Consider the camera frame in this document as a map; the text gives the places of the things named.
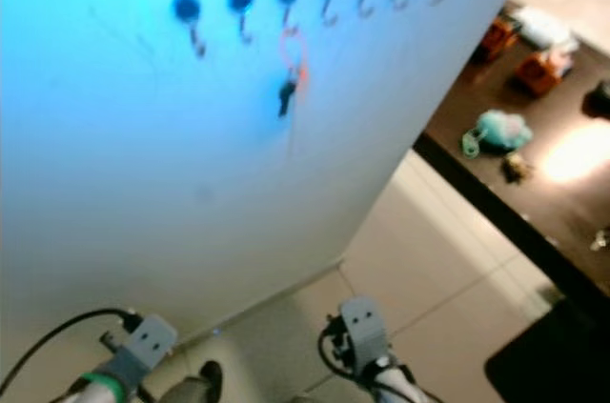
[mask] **wooden table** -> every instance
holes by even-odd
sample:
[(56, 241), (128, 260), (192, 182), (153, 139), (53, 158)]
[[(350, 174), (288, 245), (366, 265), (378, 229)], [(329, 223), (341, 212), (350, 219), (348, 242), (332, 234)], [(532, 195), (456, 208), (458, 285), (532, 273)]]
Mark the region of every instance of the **wooden table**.
[[(532, 51), (519, 42), (491, 65), (468, 64), (415, 150), (568, 298), (610, 325), (610, 252), (589, 249), (610, 225), (610, 120), (593, 116), (583, 99), (610, 78), (610, 59), (581, 45), (564, 81), (533, 98), (511, 81)], [(519, 151), (534, 175), (520, 185), (505, 181), (499, 156), (469, 160), (461, 153), (461, 136), (489, 109), (522, 114), (534, 132)]]

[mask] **keychain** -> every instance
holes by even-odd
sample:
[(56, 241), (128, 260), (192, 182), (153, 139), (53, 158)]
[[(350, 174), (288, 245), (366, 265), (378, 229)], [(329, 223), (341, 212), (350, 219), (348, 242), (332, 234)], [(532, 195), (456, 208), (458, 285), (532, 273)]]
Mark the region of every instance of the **keychain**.
[[(300, 47), (300, 61), (296, 64), (289, 53), (287, 52), (286, 41), (288, 39), (295, 40)], [(278, 117), (286, 116), (290, 108), (290, 103), (293, 96), (297, 93), (303, 95), (309, 83), (309, 70), (307, 65), (307, 47), (305, 40), (298, 29), (284, 30), (279, 38), (279, 52), (288, 68), (288, 79), (279, 90), (279, 113)]]
[(502, 151), (515, 151), (532, 137), (533, 133), (521, 115), (488, 110), (478, 117), (476, 127), (463, 134), (461, 149), (466, 157), (476, 158), (480, 141)]
[(294, 78), (289, 78), (279, 90), (279, 101), (281, 102), (279, 117), (284, 117), (288, 113), (288, 105), (290, 104), (291, 97), (296, 91), (296, 86), (296, 80)]

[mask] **black key fob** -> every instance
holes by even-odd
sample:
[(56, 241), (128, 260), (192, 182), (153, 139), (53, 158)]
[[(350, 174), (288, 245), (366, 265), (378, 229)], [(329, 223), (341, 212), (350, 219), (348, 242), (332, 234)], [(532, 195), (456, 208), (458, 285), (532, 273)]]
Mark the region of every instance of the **black key fob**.
[(288, 80), (279, 90), (279, 101), (281, 105), (279, 107), (279, 117), (283, 117), (288, 113), (288, 105), (290, 99), (296, 91), (296, 82)]

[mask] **beige floor tile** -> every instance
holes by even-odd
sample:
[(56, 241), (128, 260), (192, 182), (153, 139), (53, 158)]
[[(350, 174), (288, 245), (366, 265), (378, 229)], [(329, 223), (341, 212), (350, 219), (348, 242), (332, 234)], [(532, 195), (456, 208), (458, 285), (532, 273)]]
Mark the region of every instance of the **beige floor tile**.
[(485, 361), (529, 322), (507, 293), (518, 291), (500, 269), (392, 338), (418, 382), (451, 403), (500, 403)]
[(555, 285), (536, 265), (524, 255), (508, 262), (504, 269), (521, 287), (518, 306), (528, 319), (534, 321), (547, 314), (560, 297)]
[(189, 374), (184, 353), (176, 353), (166, 358), (144, 380), (144, 385), (153, 396), (159, 398), (163, 393)]
[(371, 296), (392, 332), (496, 268), (498, 262), (406, 166), (377, 200), (341, 271)]
[(461, 224), (470, 231), (499, 263), (504, 263), (520, 254), (517, 246), (415, 151), (408, 152), (405, 162), (419, 174), (434, 191), (438, 200), (451, 211), (455, 223)]
[(241, 395), (233, 401), (287, 401), (328, 374), (317, 356), (317, 335), (326, 325), (326, 314), (336, 313), (339, 303), (351, 296), (342, 276), (331, 272), (237, 320), (213, 338), (222, 344), (204, 340), (188, 350), (193, 371), (210, 358), (218, 357), (221, 364), (229, 360), (238, 372), (228, 373), (242, 382), (233, 394), (256, 398)]

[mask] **white wall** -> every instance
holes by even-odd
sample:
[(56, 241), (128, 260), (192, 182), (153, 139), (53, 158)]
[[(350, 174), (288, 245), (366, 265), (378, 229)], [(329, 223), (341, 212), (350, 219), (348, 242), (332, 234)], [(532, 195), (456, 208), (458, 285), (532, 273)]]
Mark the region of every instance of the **white wall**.
[(190, 335), (337, 259), (502, 3), (334, 0), (329, 29), (298, 0), (311, 84), (280, 121), (277, 2), (247, 47), (201, 0), (198, 61), (171, 1), (2, 0), (3, 369), (77, 312)]

